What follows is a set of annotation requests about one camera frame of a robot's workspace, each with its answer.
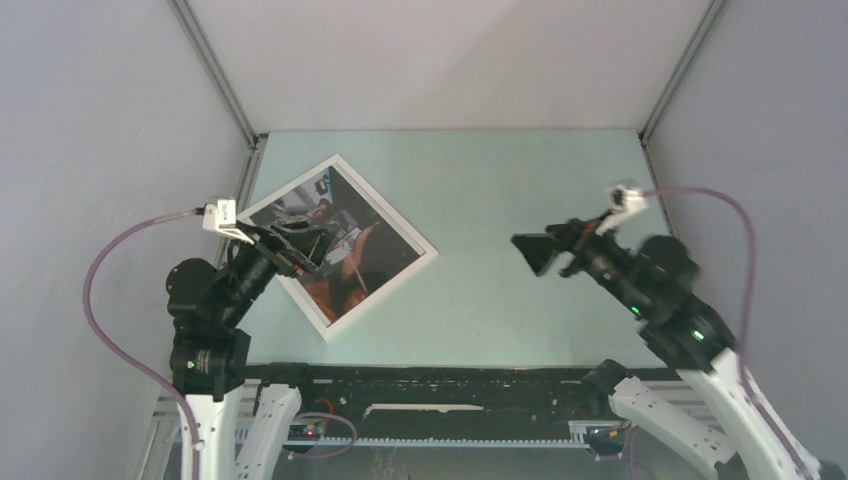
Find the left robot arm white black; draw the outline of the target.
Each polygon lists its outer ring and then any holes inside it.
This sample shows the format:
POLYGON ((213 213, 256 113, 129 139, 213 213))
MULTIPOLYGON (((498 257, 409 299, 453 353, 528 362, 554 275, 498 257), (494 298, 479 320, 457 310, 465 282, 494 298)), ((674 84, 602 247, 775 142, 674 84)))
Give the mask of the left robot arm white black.
POLYGON ((306 222, 236 225, 244 236, 229 240, 221 266, 190 258, 165 281, 174 327, 169 386, 181 415, 185 479, 219 479, 233 463, 221 429, 246 380, 251 337, 240 322, 273 280, 317 272, 338 231, 306 222))

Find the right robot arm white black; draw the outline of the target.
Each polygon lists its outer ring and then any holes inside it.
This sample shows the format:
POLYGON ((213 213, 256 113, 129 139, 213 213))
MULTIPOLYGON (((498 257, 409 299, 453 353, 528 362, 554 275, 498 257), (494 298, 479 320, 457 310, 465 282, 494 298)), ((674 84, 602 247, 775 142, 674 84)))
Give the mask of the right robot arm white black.
POLYGON ((637 251, 603 232, 600 218, 571 219, 510 241, 535 275, 562 253, 572 256, 563 278, 586 273, 640 321, 648 349, 675 371, 708 407, 710 428, 660 400, 620 364, 606 360, 587 377, 585 411, 636 423, 709 479, 844 479, 846 473, 806 450, 760 397, 740 366, 741 347, 722 317, 692 291, 699 272, 684 244, 652 235, 637 251))

